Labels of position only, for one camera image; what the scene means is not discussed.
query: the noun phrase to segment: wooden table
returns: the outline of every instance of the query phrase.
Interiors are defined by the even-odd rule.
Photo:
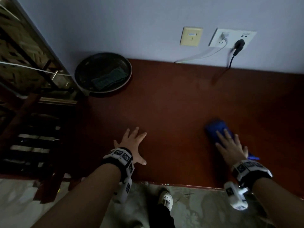
[[[148,134],[134,180],[222,188],[229,172],[204,132],[214,118],[240,135],[274,180],[304,196],[304,76],[130,60],[121,91],[79,101],[66,126],[67,171],[86,176],[127,128]]]

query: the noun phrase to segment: beige switch plate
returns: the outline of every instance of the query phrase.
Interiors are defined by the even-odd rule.
[[[198,46],[203,28],[184,27],[180,45]]]

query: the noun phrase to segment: electrical outlet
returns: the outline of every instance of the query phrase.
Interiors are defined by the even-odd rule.
[[[209,44],[210,47],[223,47],[225,45],[225,41],[223,41],[221,35],[226,34],[228,42],[225,48],[234,48],[234,44],[243,39],[245,41],[244,49],[251,42],[253,37],[257,34],[255,31],[247,31],[247,30],[233,30],[233,29],[216,29],[213,38]]]
[[[184,27],[180,45],[198,46],[203,28]]]

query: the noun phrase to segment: black pants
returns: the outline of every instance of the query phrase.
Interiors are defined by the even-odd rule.
[[[163,204],[155,206],[151,214],[149,214],[150,228],[175,228],[174,219],[170,215],[170,211]]]

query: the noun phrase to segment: leg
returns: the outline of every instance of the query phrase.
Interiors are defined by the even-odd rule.
[[[172,206],[172,196],[166,191],[162,192],[158,200],[158,205],[154,208],[153,214],[150,214],[150,227],[175,228],[174,219],[170,215]]]

